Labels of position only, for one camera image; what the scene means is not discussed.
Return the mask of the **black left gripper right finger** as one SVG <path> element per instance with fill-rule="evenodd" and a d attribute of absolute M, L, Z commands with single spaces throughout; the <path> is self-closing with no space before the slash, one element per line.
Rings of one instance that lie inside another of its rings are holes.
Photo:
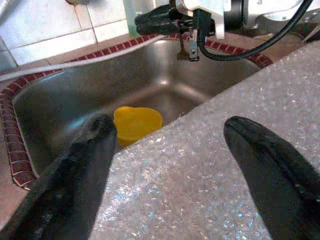
<path fill-rule="evenodd" d="M 225 142 L 273 240 L 320 238 L 320 173 L 285 139 L 242 116 L 224 123 Z"/>

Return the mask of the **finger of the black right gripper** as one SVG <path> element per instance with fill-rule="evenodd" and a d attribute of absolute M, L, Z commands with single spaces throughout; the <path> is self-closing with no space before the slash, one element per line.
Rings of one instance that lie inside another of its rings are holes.
<path fill-rule="evenodd" d="M 136 23 L 136 31 L 142 36 L 145 35 L 171 35 L 180 32 L 179 21 L 168 21 L 168 22 L 139 22 Z"/>
<path fill-rule="evenodd" d="M 173 21 L 180 20 L 181 13 L 176 7 L 170 4 L 161 5 L 147 13 L 138 15 L 134 22 L 135 23 L 147 23 L 147 22 L 158 22 L 158 21 Z"/>

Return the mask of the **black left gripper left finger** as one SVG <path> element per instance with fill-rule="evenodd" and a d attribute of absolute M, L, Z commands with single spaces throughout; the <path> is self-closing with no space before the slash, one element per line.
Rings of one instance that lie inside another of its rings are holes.
<path fill-rule="evenodd" d="M 105 192 L 117 130 L 91 114 L 68 148 L 40 175 L 0 232 L 3 240 L 87 240 Z"/>

